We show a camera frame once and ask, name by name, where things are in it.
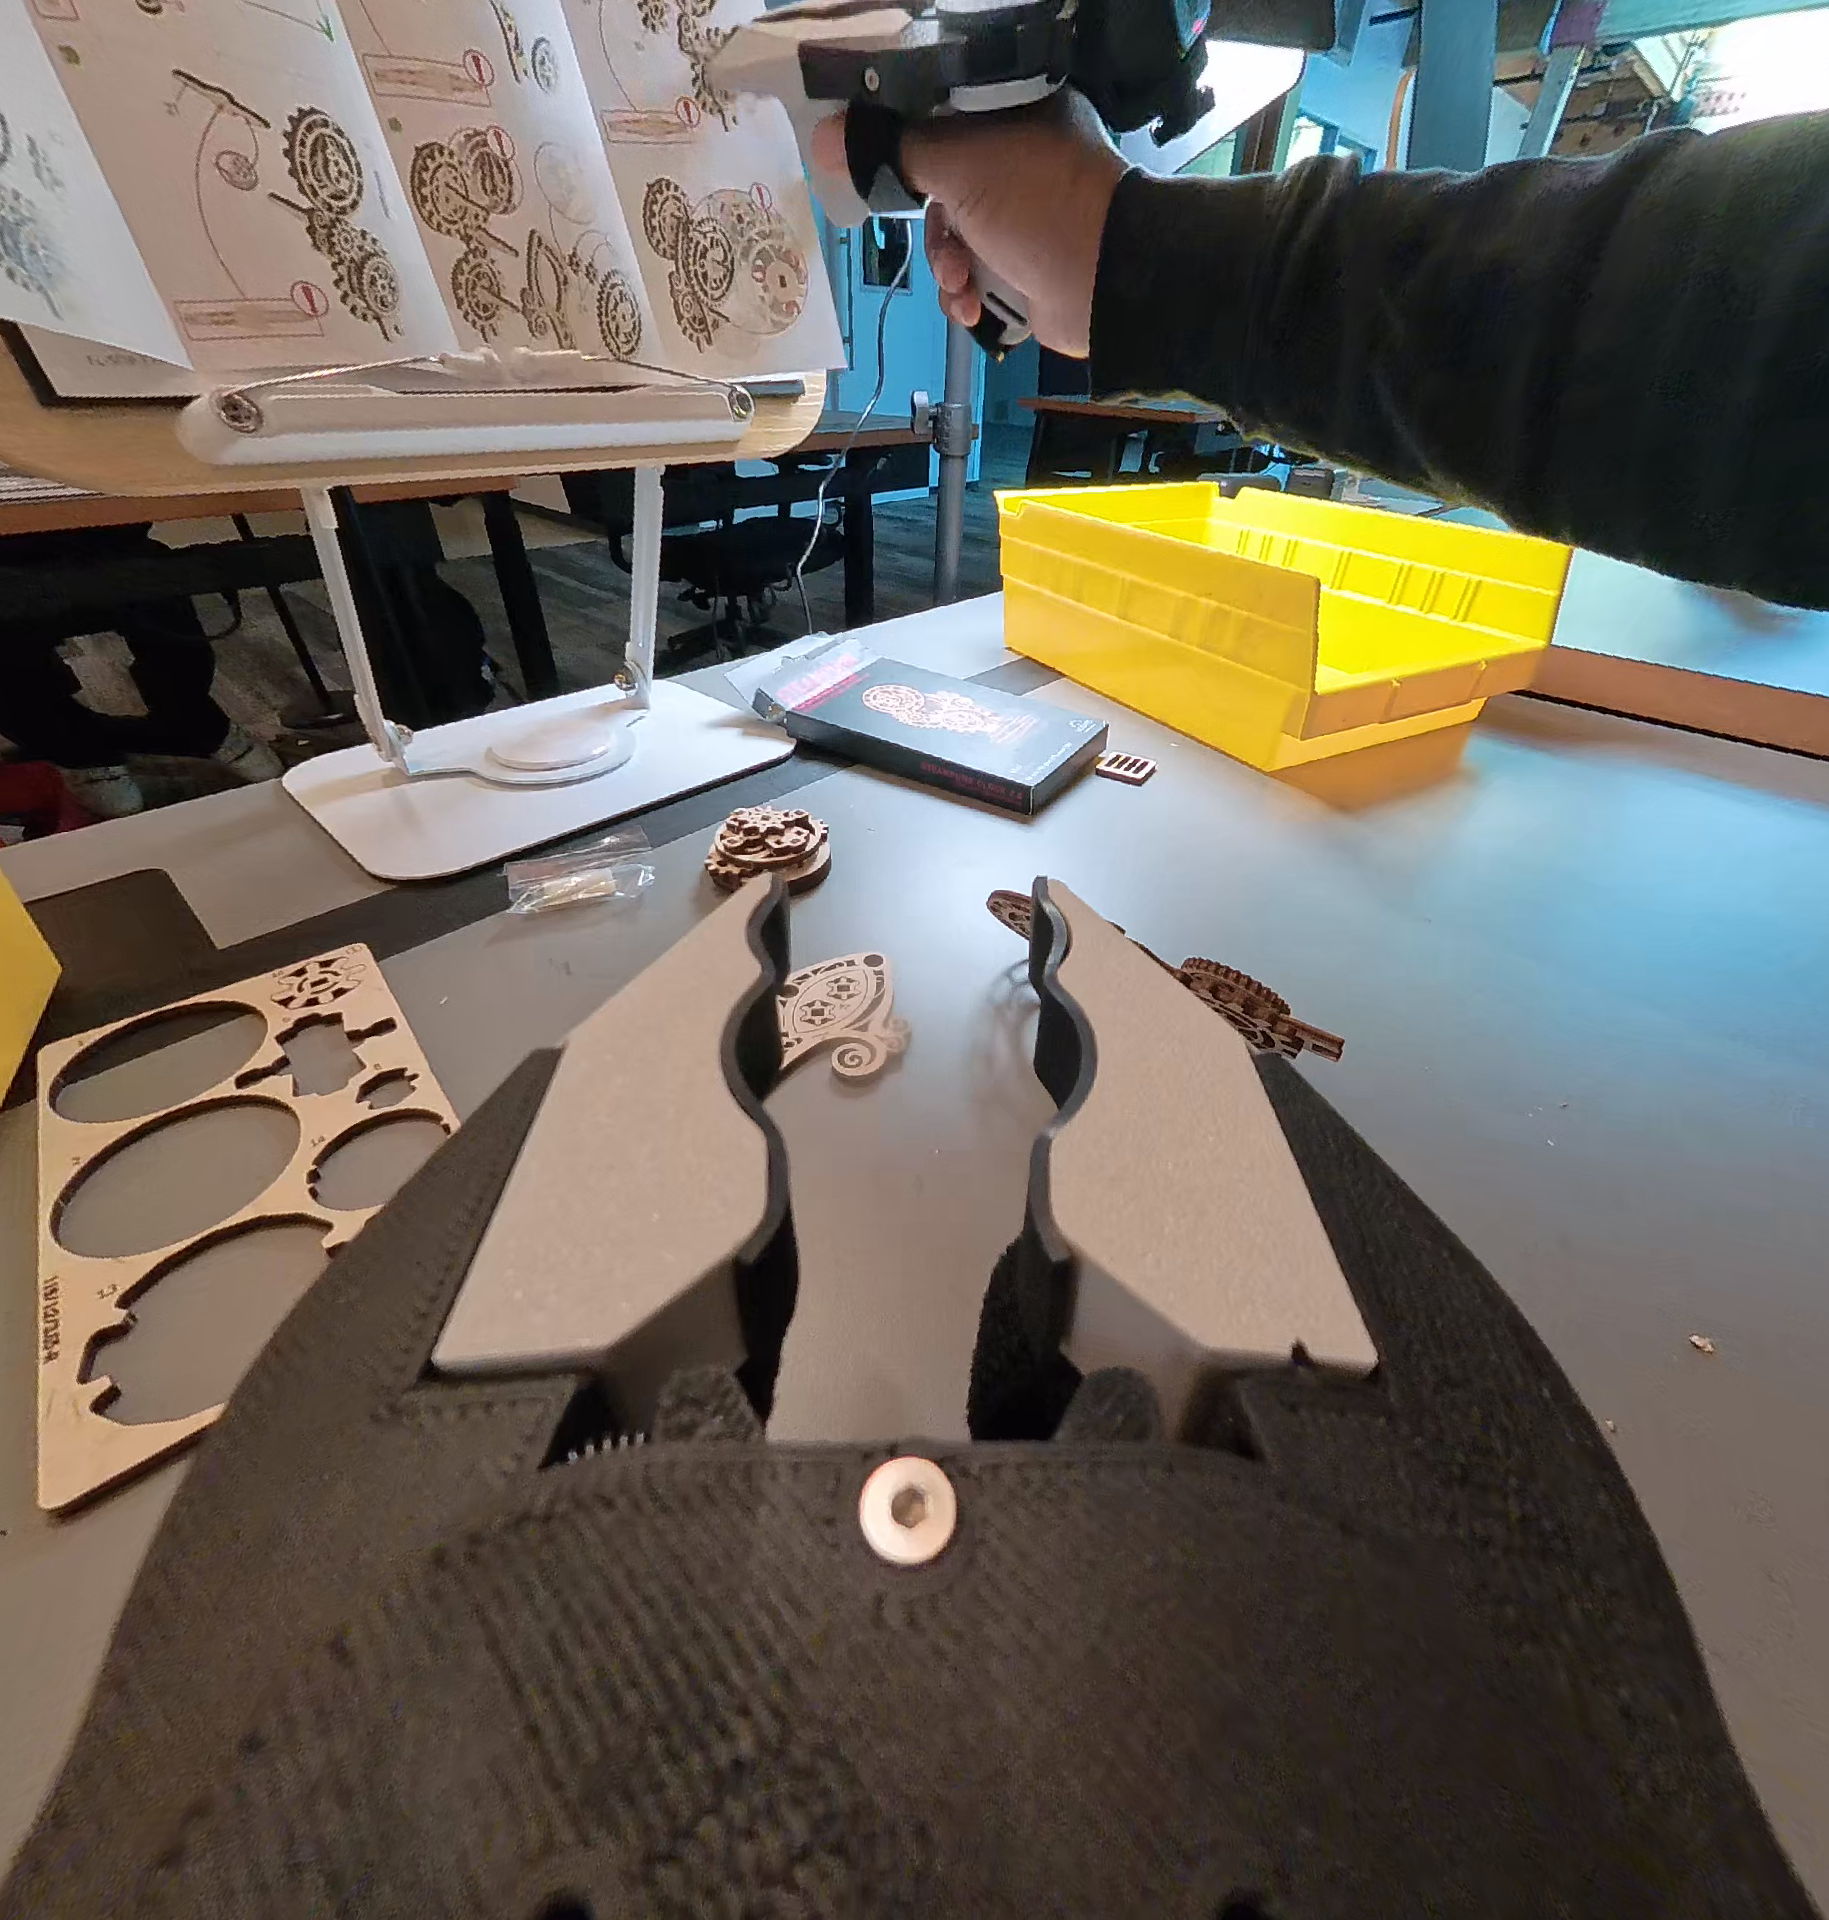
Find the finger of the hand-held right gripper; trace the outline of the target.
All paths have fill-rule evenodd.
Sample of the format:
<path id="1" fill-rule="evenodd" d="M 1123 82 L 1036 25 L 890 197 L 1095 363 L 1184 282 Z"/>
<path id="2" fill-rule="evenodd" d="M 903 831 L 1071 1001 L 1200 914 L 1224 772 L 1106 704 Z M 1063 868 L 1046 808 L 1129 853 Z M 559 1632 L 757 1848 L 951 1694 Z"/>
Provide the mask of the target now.
<path id="1" fill-rule="evenodd" d="M 906 4 L 799 4 L 757 13 L 728 31 L 702 61 L 721 100 L 776 100 L 792 118 L 823 118 L 877 93 L 879 58 L 901 50 L 916 23 Z"/>

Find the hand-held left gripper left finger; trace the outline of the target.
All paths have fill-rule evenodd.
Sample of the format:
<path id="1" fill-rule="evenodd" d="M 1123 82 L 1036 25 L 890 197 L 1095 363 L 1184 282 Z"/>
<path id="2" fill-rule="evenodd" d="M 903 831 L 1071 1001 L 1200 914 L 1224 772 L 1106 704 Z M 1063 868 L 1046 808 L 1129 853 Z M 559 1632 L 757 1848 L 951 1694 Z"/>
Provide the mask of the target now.
<path id="1" fill-rule="evenodd" d="M 570 1373 L 644 1430 L 689 1368 L 771 1414 L 799 1297 L 781 1075 L 786 886 L 745 883 L 565 1037 L 430 1366 Z"/>

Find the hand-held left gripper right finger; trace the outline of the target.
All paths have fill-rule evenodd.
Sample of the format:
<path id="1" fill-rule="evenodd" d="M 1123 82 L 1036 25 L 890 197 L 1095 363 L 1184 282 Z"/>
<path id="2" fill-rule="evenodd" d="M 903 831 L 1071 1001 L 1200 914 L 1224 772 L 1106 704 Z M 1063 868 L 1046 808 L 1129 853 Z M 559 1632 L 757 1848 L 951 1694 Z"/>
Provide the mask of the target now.
<path id="1" fill-rule="evenodd" d="M 1027 948 L 1052 1112 L 982 1298 L 970 1435 L 1044 1441 L 1118 1375 L 1161 1438 L 1191 1438 L 1240 1378 L 1368 1379 L 1374 1343 L 1262 1075 L 1291 1058 L 1252 1053 L 1066 883 L 985 904 Z"/>

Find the wooden gear key assembly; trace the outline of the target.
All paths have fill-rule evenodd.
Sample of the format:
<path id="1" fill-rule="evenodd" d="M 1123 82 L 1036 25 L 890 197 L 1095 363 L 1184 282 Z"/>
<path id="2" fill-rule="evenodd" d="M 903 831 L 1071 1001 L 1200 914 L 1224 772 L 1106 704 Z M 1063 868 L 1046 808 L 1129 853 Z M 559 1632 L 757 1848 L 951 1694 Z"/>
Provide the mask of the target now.
<path id="1" fill-rule="evenodd" d="M 1343 1037 L 1297 1017 L 1286 999 L 1257 977 L 1204 955 L 1189 955 L 1177 966 L 1171 966 L 1152 948 L 1143 948 L 1135 938 L 1127 943 L 1141 949 L 1161 972 L 1177 981 L 1201 1004 L 1208 1004 L 1219 1019 L 1235 1029 L 1252 1053 L 1284 1058 L 1310 1053 L 1331 1063 L 1343 1056 Z"/>

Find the paper instruction booklet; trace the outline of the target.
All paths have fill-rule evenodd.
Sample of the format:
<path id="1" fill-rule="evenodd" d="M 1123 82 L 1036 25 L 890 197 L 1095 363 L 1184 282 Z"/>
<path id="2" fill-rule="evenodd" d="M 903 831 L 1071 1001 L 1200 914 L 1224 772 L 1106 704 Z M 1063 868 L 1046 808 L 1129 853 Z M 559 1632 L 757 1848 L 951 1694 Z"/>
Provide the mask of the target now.
<path id="1" fill-rule="evenodd" d="M 757 4 L 0 4 L 0 324 L 52 397 L 411 356 L 845 365 Z"/>

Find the person's right forearm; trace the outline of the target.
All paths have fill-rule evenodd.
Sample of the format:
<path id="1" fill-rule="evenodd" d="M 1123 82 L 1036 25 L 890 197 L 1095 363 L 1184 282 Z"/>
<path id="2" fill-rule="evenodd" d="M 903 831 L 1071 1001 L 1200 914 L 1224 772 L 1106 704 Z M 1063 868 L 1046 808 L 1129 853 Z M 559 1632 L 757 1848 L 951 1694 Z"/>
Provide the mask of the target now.
<path id="1" fill-rule="evenodd" d="M 1131 174 L 1098 393 L 1829 613 L 1829 110 L 1472 175 Z"/>

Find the person's right hand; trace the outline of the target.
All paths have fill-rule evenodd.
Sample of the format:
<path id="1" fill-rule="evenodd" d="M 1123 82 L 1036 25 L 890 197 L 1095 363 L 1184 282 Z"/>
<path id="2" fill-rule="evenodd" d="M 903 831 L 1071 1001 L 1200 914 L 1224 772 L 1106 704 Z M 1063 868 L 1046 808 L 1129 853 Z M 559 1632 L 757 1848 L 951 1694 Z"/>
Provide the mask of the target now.
<path id="1" fill-rule="evenodd" d="M 1082 361 L 1102 229 L 1127 162 L 1090 100 L 1059 88 L 1004 114 L 901 129 L 897 175 L 925 207 L 923 245 L 943 314 L 979 322 L 985 269 L 1027 308 L 1031 336 Z"/>

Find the ornate wooden leaf piece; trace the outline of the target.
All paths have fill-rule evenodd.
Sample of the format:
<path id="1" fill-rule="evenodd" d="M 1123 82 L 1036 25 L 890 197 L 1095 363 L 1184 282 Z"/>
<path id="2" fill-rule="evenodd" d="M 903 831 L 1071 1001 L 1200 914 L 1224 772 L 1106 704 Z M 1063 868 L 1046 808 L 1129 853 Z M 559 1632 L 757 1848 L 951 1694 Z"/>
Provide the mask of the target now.
<path id="1" fill-rule="evenodd" d="M 788 972 L 776 997 L 786 1075 L 826 1054 L 836 1079 L 877 1077 L 908 1047 L 909 1026 L 894 1011 L 890 961 L 858 949 Z"/>

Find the clear plastic parts bag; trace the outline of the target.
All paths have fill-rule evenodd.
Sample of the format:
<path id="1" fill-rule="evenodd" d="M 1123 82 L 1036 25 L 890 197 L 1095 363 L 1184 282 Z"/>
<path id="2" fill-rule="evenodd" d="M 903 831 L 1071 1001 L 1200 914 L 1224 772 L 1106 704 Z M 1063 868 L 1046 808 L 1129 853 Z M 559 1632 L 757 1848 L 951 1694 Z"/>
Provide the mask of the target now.
<path id="1" fill-rule="evenodd" d="M 644 831 L 625 824 L 565 853 L 514 860 L 502 875 L 508 912 L 547 914 L 572 907 L 635 899 L 655 883 L 650 853 Z"/>

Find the round wooden gear assembly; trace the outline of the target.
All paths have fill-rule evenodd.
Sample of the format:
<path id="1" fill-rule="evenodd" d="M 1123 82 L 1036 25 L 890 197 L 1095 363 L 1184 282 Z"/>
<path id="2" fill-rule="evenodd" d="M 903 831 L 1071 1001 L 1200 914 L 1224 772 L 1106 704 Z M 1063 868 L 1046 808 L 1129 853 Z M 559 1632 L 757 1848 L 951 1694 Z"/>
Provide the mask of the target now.
<path id="1" fill-rule="evenodd" d="M 794 896 L 831 871 L 831 830 L 804 808 L 751 804 L 735 808 L 715 830 L 705 875 L 719 893 L 779 876 Z"/>

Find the wooden background table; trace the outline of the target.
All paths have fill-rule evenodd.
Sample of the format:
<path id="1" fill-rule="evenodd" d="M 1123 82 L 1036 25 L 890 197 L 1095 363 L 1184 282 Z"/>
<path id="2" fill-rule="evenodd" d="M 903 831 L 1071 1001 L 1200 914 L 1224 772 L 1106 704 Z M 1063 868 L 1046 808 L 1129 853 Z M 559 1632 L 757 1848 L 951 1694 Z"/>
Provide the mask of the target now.
<path id="1" fill-rule="evenodd" d="M 1237 470 L 1246 439 L 1214 407 L 1149 397 L 1030 397 L 1025 487 L 1191 482 Z"/>
<path id="2" fill-rule="evenodd" d="M 771 472 L 783 457 L 810 454 L 831 454 L 845 463 L 845 494 L 854 507 L 869 504 L 872 521 L 874 501 L 879 492 L 925 490 L 933 459 L 932 444 L 920 439 L 908 425 L 886 423 L 861 427 L 844 417 L 824 417 L 819 429 L 800 446 L 783 449 L 776 460 L 765 463 L 759 472 Z M 735 467 L 741 474 L 759 474 L 754 472 L 751 463 L 738 463 Z M 539 476 L 478 482 L 364 482 L 350 490 L 353 505 L 347 513 L 358 536 L 358 556 L 347 561 L 347 569 L 356 589 L 365 589 L 365 578 L 359 572 L 359 565 L 379 565 L 380 537 L 374 516 L 380 507 L 393 504 L 420 504 L 426 507 L 430 504 L 451 504 L 460 499 L 478 499 L 483 505 L 483 523 L 494 560 L 494 580 L 510 619 L 514 656 L 529 701 L 551 699 L 564 688 L 551 637 L 543 626 L 537 582 L 514 514 L 514 494 L 537 482 Z M 285 513 L 298 507 L 300 494 L 295 488 L 235 488 L 222 492 L 117 497 L 85 492 L 45 478 L 0 470 L 0 536 L 26 536 L 90 524 L 166 524 L 206 518 L 247 521 L 254 513 Z M 233 543 L 222 543 L 214 553 L 197 553 L 183 563 L 149 561 L 133 563 L 126 569 L 85 572 L 73 584 L 54 589 L 52 608 L 55 613 L 90 613 L 112 608 L 133 593 L 163 592 L 166 596 L 179 596 L 227 593 L 247 588 L 278 589 L 283 584 L 314 580 L 317 577 L 318 565 L 298 551 L 293 536 L 277 537 L 271 553 L 254 549 L 247 537 L 235 537 Z M 869 619 L 861 619 L 845 611 L 845 622 L 849 623 L 858 626 Z"/>

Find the black office chair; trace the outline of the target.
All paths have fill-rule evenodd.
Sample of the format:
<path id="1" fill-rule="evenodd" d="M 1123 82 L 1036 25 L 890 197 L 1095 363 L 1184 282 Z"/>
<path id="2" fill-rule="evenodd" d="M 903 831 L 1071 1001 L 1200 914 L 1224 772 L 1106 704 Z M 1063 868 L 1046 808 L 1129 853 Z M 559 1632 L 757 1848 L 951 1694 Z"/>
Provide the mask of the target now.
<path id="1" fill-rule="evenodd" d="M 700 619 L 658 643 L 660 672 L 776 648 L 781 601 L 800 598 L 831 565 L 844 577 L 845 611 L 872 618 L 872 505 L 854 507 L 845 481 L 845 463 L 831 454 L 788 454 L 759 474 L 731 463 L 668 470 L 658 582 Z"/>

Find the white book stand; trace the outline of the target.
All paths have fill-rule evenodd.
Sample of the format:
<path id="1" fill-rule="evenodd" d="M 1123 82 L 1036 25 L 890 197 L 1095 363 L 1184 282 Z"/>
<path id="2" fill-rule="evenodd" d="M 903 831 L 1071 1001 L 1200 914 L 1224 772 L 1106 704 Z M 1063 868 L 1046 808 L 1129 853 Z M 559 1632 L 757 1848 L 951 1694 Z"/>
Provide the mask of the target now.
<path id="1" fill-rule="evenodd" d="M 570 833 L 779 764 L 792 742 L 743 708 L 655 688 L 664 474 L 769 459 L 823 415 L 823 372 L 745 382 L 658 376 L 619 386 L 588 361 L 527 353 L 398 361 L 238 379 L 181 407 L 45 404 L 0 326 L 0 459 L 100 494 L 202 507 L 295 492 L 325 567 L 365 744 L 285 775 L 286 794 L 380 880 L 465 875 Z M 341 492 L 621 470 L 633 487 L 633 575 L 612 686 L 433 729 L 388 717 L 341 536 Z"/>

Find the black puzzle box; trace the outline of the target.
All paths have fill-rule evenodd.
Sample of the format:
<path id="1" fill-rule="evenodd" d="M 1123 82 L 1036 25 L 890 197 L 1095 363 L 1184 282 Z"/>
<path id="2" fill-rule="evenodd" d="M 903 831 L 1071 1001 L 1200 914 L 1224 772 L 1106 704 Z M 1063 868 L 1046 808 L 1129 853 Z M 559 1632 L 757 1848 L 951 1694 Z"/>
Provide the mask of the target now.
<path id="1" fill-rule="evenodd" d="M 1110 751 L 1101 717 L 882 656 L 776 726 L 817 753 L 1020 819 Z"/>

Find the clear plastic wrapper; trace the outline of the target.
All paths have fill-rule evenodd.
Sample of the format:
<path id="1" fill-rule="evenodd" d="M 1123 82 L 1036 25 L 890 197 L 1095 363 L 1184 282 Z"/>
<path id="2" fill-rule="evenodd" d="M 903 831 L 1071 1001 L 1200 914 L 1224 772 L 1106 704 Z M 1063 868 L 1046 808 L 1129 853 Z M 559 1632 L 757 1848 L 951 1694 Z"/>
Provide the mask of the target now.
<path id="1" fill-rule="evenodd" d="M 852 684 L 877 654 L 852 634 L 808 634 L 723 671 L 735 697 L 759 721 L 779 725 L 797 710 Z"/>

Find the empty wooden cutout sheet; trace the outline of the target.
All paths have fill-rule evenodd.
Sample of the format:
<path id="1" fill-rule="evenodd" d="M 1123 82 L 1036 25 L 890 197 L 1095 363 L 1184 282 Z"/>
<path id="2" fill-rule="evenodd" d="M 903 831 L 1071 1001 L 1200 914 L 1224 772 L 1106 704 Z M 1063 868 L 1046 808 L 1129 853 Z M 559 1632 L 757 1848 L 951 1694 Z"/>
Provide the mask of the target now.
<path id="1" fill-rule="evenodd" d="M 105 1370 L 197 1258 L 295 1229 L 339 1253 L 459 1116 L 372 948 L 348 943 L 37 1054 L 37 1503 L 59 1516 L 222 1412 L 119 1420 Z"/>

